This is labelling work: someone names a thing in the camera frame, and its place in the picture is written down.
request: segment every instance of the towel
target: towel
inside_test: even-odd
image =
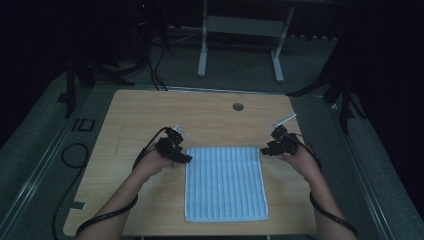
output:
[[[185,218],[189,222],[268,219],[255,147],[192,147],[186,165]]]

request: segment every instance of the hand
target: hand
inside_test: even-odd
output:
[[[146,155],[138,162],[135,166],[133,173],[141,176],[143,182],[149,180],[149,178],[162,171],[164,167],[170,166],[173,161],[168,158],[163,158],[159,155],[155,149],[155,144],[146,151]]]
[[[300,145],[296,155],[281,154],[277,157],[289,163],[308,183],[313,181],[316,177],[321,176],[321,171],[315,159]]]

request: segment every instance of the forearm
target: forearm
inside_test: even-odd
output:
[[[94,217],[128,206],[146,180],[147,178],[143,175],[132,172]],[[129,211],[90,225],[79,234],[77,239],[120,239],[128,215]]]
[[[309,186],[313,198],[322,209],[346,221],[322,175],[310,181]],[[314,213],[320,239],[357,239],[346,227],[322,215],[316,209]]]

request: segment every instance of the human arm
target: human arm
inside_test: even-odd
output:
[[[283,154],[278,157],[289,163],[303,176],[309,184],[313,198],[322,209],[346,221],[321,174],[317,162],[304,147],[299,146],[295,156]],[[317,209],[314,209],[314,214],[320,239],[357,239],[352,231],[324,216]]]
[[[162,158],[156,150],[149,151],[94,217],[128,206],[151,176],[172,165],[171,160]],[[120,239],[128,215],[129,211],[90,225],[82,230],[77,239]]]

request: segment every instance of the wooden table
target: wooden table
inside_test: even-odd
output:
[[[244,106],[233,109],[234,103]],[[71,209],[64,226],[75,235],[131,171],[136,156],[162,127],[179,124],[189,133],[181,144],[192,146],[266,147],[268,126],[293,114],[283,95],[159,92],[116,92],[75,197],[84,210]],[[296,120],[285,124],[300,134]],[[238,223],[193,223],[184,219],[185,165],[165,168],[139,193],[124,235],[274,235],[316,233],[309,186],[290,165],[276,157],[260,156],[269,219]]]

